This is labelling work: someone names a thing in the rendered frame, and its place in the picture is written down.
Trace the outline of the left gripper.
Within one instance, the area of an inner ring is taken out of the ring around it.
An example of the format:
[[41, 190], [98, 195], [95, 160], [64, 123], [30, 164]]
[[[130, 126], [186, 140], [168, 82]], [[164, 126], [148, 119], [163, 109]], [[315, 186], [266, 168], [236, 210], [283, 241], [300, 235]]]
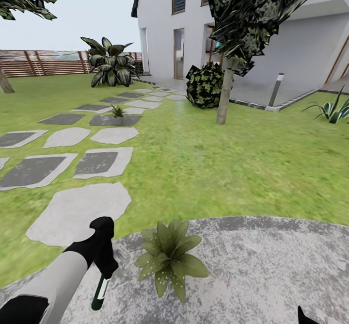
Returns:
[[96, 267], [100, 270], [100, 273], [106, 279], [119, 267], [118, 263], [113, 257], [112, 251], [113, 249], [111, 248], [105, 254], [97, 255], [97, 257], [93, 260]]

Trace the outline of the insectifuge atomizer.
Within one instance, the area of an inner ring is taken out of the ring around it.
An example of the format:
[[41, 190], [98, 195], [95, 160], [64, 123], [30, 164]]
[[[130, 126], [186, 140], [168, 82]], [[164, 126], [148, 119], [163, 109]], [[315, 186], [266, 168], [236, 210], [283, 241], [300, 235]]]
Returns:
[[112, 276], [109, 276], [107, 279], [101, 275], [98, 287], [95, 292], [94, 300], [92, 301], [91, 308], [93, 311], [98, 311], [103, 303], [107, 289], [109, 287]]

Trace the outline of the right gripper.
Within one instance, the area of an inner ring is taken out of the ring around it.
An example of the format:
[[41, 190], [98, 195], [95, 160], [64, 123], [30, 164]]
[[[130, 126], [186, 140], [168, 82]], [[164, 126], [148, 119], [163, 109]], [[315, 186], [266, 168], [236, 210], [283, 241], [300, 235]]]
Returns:
[[299, 324], [319, 324], [316, 321], [313, 321], [312, 319], [305, 316], [301, 306], [298, 306], [298, 320]]

